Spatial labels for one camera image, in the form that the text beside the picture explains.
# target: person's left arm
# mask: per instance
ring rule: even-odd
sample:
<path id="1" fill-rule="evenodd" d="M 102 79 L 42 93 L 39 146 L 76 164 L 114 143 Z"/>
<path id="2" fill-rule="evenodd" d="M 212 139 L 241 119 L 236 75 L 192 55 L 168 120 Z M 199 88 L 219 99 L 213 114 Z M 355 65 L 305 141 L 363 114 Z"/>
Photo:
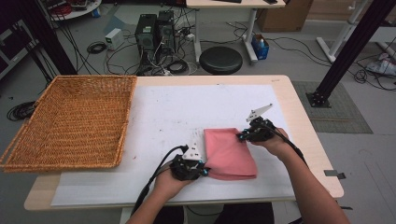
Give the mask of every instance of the person's left arm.
<path id="1" fill-rule="evenodd" d="M 172 177 L 170 170 L 163 171 L 157 176 L 154 189 L 148 198 L 134 212 L 126 224 L 151 224 L 163 208 L 163 205 L 175 197 L 185 186 L 192 181 L 180 181 Z"/>

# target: person's right arm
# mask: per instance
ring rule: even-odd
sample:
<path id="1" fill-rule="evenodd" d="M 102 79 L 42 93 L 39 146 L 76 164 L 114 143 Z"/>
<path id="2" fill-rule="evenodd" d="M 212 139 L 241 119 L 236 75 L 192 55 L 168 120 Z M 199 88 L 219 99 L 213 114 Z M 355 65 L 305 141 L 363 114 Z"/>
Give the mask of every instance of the person's right arm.
<path id="1" fill-rule="evenodd" d="M 287 136 L 283 129 L 279 132 Z M 280 137 L 252 143 L 263 146 L 286 166 L 304 223 L 349 223 L 330 193 L 319 183 L 297 153 Z"/>

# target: human arm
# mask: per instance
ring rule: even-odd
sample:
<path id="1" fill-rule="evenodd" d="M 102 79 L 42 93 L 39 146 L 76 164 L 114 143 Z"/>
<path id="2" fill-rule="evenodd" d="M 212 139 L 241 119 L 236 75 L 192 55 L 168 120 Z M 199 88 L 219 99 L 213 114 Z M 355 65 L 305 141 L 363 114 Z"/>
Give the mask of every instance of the human arm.
<path id="1" fill-rule="evenodd" d="M 149 224 L 163 208 L 163 205 L 175 197 L 185 186 L 190 184 L 190 180 L 180 181 L 172 177 L 172 172 L 168 169 L 157 176 L 154 189 L 148 198 L 134 212 L 126 224 Z"/>
<path id="2" fill-rule="evenodd" d="M 287 137 L 283 129 L 276 130 Z M 252 144 L 267 148 L 285 164 L 304 223 L 349 223 L 332 195 L 320 184 L 292 147 L 279 136 Z"/>

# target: hand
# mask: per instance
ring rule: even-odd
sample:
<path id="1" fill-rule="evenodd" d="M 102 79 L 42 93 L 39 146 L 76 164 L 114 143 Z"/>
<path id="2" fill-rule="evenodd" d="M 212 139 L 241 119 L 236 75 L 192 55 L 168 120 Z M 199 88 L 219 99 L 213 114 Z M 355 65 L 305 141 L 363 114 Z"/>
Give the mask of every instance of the hand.
<path id="1" fill-rule="evenodd" d="M 184 187 L 189 185 L 192 180 L 181 181 L 172 177 L 172 172 L 167 169 L 160 173 L 154 185 L 153 193 L 162 195 L 166 200 L 175 197 Z"/>
<path id="2" fill-rule="evenodd" d="M 282 133 L 285 137 L 289 139 L 288 134 L 282 128 L 276 128 L 276 132 Z M 251 144 L 256 146 L 262 146 L 267 148 L 267 150 L 277 156 L 280 160 L 290 151 L 292 151 L 291 147 L 279 136 L 276 134 L 271 139 L 268 139 L 264 142 L 251 142 Z"/>

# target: basket handle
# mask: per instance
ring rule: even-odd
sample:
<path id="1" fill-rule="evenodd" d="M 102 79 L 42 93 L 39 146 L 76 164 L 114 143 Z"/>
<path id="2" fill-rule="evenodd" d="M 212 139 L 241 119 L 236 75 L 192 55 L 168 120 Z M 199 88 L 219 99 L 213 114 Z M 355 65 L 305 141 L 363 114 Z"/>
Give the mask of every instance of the basket handle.
<path id="1" fill-rule="evenodd" d="M 20 138 L 21 138 L 21 134 L 23 133 L 23 131 L 26 129 L 28 124 L 28 119 L 26 119 L 20 130 L 17 132 L 17 134 L 15 135 L 15 137 L 12 139 L 11 143 L 8 145 L 8 147 L 6 148 L 6 150 L 4 151 L 3 155 L 0 157 L 0 169 L 4 170 L 4 167 L 6 166 L 5 164 L 3 164 L 3 161 L 5 161 L 5 158 L 7 158 L 8 156 L 8 152 L 15 147 L 15 145 L 17 144 L 17 142 L 19 142 Z"/>

